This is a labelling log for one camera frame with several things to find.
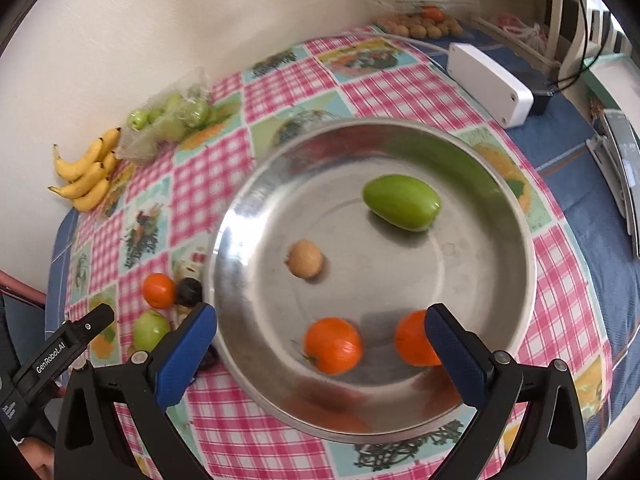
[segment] white cable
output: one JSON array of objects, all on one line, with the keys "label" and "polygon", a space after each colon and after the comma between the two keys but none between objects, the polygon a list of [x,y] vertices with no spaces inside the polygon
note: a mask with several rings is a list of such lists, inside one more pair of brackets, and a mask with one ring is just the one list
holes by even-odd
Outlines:
[{"label": "white cable", "polygon": [[414,40],[414,38],[405,38],[404,36],[398,36],[397,34],[385,34],[384,32],[339,32],[338,34],[329,34],[328,36],[318,36],[316,38],[310,38],[305,41],[325,40],[327,38],[345,38],[349,36],[372,36],[374,38],[387,38],[389,40],[404,41],[405,43],[411,43],[414,45],[428,46],[440,54],[449,54],[446,48],[437,46],[436,44],[429,43],[422,40]]}]

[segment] screw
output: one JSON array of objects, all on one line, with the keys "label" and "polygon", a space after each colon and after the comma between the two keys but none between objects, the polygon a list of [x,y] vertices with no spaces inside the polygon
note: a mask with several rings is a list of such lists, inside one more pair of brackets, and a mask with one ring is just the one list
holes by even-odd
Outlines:
[{"label": "screw", "polygon": [[498,350],[497,352],[494,352],[494,359],[501,365],[507,365],[511,362],[511,356],[504,350]]},{"label": "screw", "polygon": [[83,368],[86,368],[86,359],[84,358],[84,356],[78,356],[76,360],[71,363],[71,367],[74,370],[82,370]]},{"label": "screw", "polygon": [[131,356],[131,362],[135,365],[141,365],[146,361],[146,358],[149,356],[146,352],[139,351]]},{"label": "screw", "polygon": [[562,361],[562,359],[554,359],[554,367],[559,372],[565,372],[568,370],[566,363]]}]

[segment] plastic bag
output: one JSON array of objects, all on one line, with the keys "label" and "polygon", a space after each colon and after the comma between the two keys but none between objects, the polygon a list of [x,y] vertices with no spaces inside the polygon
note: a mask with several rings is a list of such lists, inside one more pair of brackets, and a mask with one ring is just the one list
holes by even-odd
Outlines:
[{"label": "plastic bag", "polygon": [[508,12],[496,14],[490,21],[522,43],[530,46],[537,53],[542,54],[542,56],[545,55],[546,34],[538,23],[534,23],[533,27],[529,27],[519,17]]},{"label": "plastic bag", "polygon": [[122,125],[116,156],[137,165],[152,162],[164,144],[178,144],[214,119],[211,84],[197,67],[132,110]]}]

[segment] plastic bag on floor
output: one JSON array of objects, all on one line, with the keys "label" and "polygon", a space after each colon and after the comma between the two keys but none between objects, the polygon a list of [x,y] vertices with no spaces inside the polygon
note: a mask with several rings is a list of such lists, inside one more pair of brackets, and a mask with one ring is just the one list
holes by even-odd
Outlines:
[{"label": "plastic bag on floor", "polygon": [[544,56],[546,51],[546,34],[538,23],[534,23],[532,27],[529,27],[529,25],[524,23],[519,17],[509,12],[496,14],[492,16],[490,21]]}]

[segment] white wall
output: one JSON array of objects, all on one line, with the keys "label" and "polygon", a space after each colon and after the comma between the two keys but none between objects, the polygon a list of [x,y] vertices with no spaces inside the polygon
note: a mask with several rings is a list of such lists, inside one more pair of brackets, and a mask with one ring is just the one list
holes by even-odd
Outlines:
[{"label": "white wall", "polygon": [[0,269],[46,290],[68,211],[54,142],[75,158],[193,66],[223,76],[366,21],[361,0],[39,0],[0,58]]}]

